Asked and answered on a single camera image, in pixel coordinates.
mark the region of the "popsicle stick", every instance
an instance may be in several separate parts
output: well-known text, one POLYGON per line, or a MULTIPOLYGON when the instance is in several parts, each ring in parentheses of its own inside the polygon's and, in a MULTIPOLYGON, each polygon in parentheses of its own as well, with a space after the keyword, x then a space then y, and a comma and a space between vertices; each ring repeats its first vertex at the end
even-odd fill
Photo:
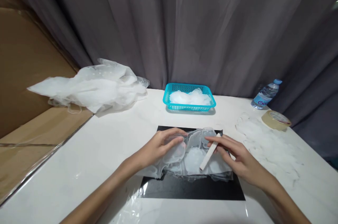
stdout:
POLYGON ((201 163, 201 165, 200 165, 200 169, 201 170, 204 170, 205 169, 205 166, 207 166, 207 164, 208 164, 208 161, 210 160, 210 157, 212 156, 212 154, 214 153, 214 151, 215 151, 215 149, 216 149, 216 147, 217 147, 217 142, 212 142, 212 144, 211 144, 211 147, 209 148, 209 150, 208 150, 208 152, 207 152, 207 154, 206 154, 206 156, 204 157, 204 159, 203 159, 203 162, 201 163))

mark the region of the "turquoise basket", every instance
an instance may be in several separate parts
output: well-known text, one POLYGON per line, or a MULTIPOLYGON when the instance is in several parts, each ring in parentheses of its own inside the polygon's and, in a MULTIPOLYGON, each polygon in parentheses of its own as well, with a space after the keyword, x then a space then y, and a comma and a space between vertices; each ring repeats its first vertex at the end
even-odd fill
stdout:
POLYGON ((208 111, 216 106, 214 97, 211 94, 211 90, 205 85, 184 84, 184 83, 168 83, 164 96, 163 103, 168 106, 169 110, 193 110, 193 111, 208 111), (173 104, 170 103, 169 96, 172 92, 182 91, 185 93, 192 92, 194 89, 200 88, 203 94, 207 94, 210 98, 210 105, 192 105, 192 104, 173 104))

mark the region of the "plastic water bottle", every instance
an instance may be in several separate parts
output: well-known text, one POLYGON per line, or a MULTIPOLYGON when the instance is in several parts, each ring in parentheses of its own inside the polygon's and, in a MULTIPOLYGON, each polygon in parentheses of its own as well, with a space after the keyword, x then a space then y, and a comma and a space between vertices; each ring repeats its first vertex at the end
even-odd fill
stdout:
POLYGON ((251 106, 258 110, 262 110, 277 94, 281 83, 281 80, 275 79, 273 83, 262 88, 251 102, 251 106))

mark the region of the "marble table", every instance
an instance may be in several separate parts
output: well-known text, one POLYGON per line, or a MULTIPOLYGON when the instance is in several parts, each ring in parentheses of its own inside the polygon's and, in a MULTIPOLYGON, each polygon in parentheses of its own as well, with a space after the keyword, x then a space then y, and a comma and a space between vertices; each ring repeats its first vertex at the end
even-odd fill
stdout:
MULTIPOLYGON (((128 156, 142 147, 158 125, 188 128, 234 127, 243 113, 259 119, 266 111, 250 99, 215 96, 217 106, 207 114, 177 113, 163 104, 164 91, 148 90, 145 100, 122 112, 93 116, 0 209, 0 223, 59 223, 93 192, 128 156)), ((312 223, 338 223, 338 173, 292 129, 285 132, 301 149, 300 180, 286 188, 312 223)), ((100 223, 273 223, 275 212, 267 197, 240 180, 246 201, 135 198, 141 182, 132 177, 121 188, 100 223)))

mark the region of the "blue label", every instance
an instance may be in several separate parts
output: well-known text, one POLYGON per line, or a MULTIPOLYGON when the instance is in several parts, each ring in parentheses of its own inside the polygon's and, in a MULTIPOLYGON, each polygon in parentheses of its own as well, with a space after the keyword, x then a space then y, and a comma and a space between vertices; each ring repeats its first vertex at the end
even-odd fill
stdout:
POLYGON ((267 105, 267 104, 271 101, 271 99, 272 99, 272 98, 268 98, 268 97, 262 98, 260 95, 257 95, 257 96, 254 98, 253 101, 254 101, 256 104, 259 104, 259 105, 261 105, 261 106, 265 106, 265 105, 267 105))

